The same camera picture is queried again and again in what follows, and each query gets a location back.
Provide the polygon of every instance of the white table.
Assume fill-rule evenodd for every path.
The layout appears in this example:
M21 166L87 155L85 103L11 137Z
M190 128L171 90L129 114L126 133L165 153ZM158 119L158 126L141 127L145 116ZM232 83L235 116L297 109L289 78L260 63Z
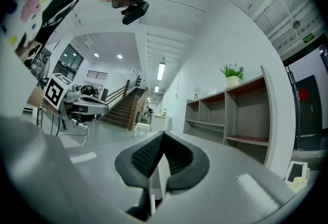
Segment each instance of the white table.
M150 124L151 131L168 130L170 118L168 116L152 114L152 121Z

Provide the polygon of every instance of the person's clothing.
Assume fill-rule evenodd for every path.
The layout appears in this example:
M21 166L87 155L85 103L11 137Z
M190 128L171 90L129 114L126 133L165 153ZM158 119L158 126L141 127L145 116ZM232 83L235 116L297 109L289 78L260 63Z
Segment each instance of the person's clothing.
M65 16L65 10L69 10L73 1L13 0L0 30L2 48L16 50L18 46L27 46L34 38L44 45L60 23L59 14Z

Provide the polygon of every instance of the ceiling light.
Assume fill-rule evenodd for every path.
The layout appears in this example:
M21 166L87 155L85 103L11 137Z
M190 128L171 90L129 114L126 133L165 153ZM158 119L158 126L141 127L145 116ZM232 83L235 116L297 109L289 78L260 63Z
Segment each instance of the ceiling light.
M165 63L160 62L158 67L158 75L157 80L162 80L162 76L164 73Z

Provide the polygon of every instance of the green leaves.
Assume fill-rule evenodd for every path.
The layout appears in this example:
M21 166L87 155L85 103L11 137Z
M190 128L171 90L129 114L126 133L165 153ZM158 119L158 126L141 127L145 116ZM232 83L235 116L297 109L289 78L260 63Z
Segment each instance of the green leaves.
M243 78L244 73L243 73L244 68L243 67L238 67L237 63L232 66L231 64L225 65L220 71L226 76L238 76L239 78Z

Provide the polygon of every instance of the dark door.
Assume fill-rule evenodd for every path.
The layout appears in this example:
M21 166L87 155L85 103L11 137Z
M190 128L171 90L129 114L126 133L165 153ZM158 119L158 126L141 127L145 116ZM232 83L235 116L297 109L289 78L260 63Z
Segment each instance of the dark door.
M296 88L301 104L300 135L320 133L322 130L321 101L314 75L296 82Z

